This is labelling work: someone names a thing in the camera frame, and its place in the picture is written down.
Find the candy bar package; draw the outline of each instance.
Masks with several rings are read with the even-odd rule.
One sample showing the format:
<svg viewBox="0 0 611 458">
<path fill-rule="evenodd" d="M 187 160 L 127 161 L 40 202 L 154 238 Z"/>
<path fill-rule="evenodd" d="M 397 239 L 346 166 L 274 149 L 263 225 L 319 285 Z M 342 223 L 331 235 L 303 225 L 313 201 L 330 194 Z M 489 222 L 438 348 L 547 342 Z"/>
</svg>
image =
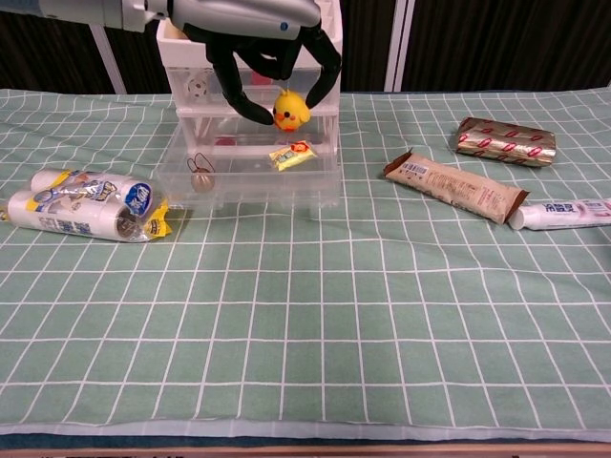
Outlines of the candy bar package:
<svg viewBox="0 0 611 458">
<path fill-rule="evenodd" d="M 458 208 L 503 224 L 528 192 L 439 164 L 409 150 L 384 168 L 384 176 Z"/>
<path fill-rule="evenodd" d="M 18 227 L 143 242 L 171 233 L 155 183 L 99 172 L 43 169 L 0 210 Z"/>
<path fill-rule="evenodd" d="M 554 162 L 556 137 L 540 129 L 467 117 L 456 134 L 456 152 L 512 164 L 545 167 Z"/>
</svg>

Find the yellow snack packet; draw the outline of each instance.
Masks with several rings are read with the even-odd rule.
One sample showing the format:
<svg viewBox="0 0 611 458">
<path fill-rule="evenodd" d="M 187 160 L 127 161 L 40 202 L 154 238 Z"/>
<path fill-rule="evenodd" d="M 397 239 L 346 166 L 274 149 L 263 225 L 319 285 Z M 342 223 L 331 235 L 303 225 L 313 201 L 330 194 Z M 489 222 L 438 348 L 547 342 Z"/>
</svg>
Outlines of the yellow snack packet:
<svg viewBox="0 0 611 458">
<path fill-rule="evenodd" d="M 165 215 L 168 213 L 168 209 L 168 201 L 164 199 L 157 210 L 153 212 L 153 215 L 146 221 L 144 232 L 149 238 L 156 239 L 172 234 L 172 228 L 165 221 Z"/>
<path fill-rule="evenodd" d="M 280 172 L 316 157 L 314 150 L 305 142 L 298 141 L 269 155 L 274 167 Z"/>
</svg>

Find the toilet paper roll pack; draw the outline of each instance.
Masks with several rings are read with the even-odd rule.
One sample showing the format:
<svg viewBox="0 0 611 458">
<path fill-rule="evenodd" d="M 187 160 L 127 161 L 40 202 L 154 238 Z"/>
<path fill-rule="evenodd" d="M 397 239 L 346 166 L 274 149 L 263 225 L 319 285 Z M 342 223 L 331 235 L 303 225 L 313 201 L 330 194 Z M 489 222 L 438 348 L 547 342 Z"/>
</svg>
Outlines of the toilet paper roll pack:
<svg viewBox="0 0 611 458">
<path fill-rule="evenodd" d="M 150 182 L 97 172 L 45 169 L 6 204 L 19 227 L 119 241 L 171 232 L 167 201 Z"/>
</svg>

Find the barcode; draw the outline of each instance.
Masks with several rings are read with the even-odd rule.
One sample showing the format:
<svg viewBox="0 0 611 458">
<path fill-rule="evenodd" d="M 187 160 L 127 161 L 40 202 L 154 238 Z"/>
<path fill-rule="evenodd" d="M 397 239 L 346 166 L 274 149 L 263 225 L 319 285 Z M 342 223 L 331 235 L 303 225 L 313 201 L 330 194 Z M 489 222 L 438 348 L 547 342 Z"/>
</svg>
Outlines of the barcode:
<svg viewBox="0 0 611 458">
<path fill-rule="evenodd" d="M 424 165 L 414 164 L 413 162 L 408 162 L 405 164 L 405 169 L 408 172 L 414 172 L 418 175 L 424 175 L 429 171 L 429 167 L 425 167 Z"/>
<path fill-rule="evenodd" d="M 447 175 L 434 174 L 427 180 L 435 188 L 445 189 L 460 198 L 471 198 L 477 188 L 466 181 L 460 181 Z"/>
</svg>

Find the fabric tablecloth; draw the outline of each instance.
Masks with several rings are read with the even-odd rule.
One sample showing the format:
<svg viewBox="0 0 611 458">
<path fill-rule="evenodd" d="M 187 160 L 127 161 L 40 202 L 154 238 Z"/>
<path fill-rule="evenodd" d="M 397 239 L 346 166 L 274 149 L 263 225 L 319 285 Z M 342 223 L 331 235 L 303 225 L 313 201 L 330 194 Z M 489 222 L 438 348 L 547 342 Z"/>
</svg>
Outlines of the fabric tablecloth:
<svg viewBox="0 0 611 458">
<path fill-rule="evenodd" d="M 467 115 L 552 167 L 456 155 Z M 170 95 L 0 92 L 0 198 L 43 167 L 151 177 Z M 611 228 L 513 231 L 381 178 L 415 153 L 611 198 L 611 90 L 343 94 L 340 204 L 174 211 L 120 244 L 0 224 L 0 432 L 611 442 Z"/>
</svg>

